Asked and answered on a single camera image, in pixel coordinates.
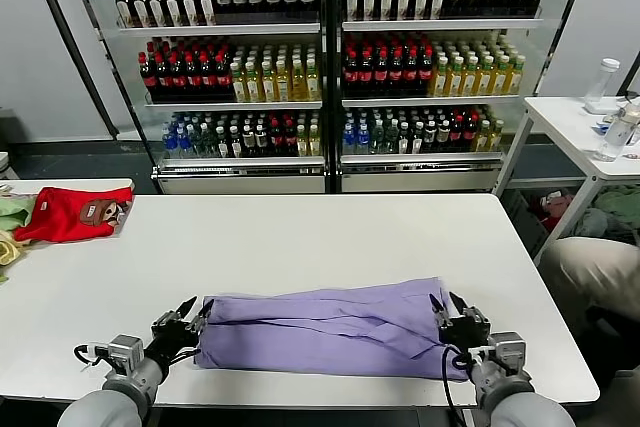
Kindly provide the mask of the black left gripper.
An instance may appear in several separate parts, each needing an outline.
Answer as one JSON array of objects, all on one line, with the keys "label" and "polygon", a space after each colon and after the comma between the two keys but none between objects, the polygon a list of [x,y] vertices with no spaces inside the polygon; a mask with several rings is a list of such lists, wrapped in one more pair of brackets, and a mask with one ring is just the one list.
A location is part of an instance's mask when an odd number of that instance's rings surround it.
[{"label": "black left gripper", "polygon": [[190,322],[184,321],[196,300],[196,296],[185,300],[177,309],[163,313],[151,325],[152,340],[144,348],[144,354],[158,365],[162,373],[169,372],[183,349],[198,345],[199,335],[207,324],[215,299],[206,300]]}]

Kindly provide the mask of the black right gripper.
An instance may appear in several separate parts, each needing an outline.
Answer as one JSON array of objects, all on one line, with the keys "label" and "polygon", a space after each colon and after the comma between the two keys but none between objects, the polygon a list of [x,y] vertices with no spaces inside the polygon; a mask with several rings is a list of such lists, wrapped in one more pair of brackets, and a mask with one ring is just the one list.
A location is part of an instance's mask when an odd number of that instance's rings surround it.
[{"label": "black right gripper", "polygon": [[466,301],[449,293],[450,300],[462,317],[451,318],[446,303],[434,294],[429,294],[434,318],[438,326],[439,340],[443,344],[456,347],[460,352],[470,348],[486,346],[490,336],[491,323],[476,306],[469,306]]}]

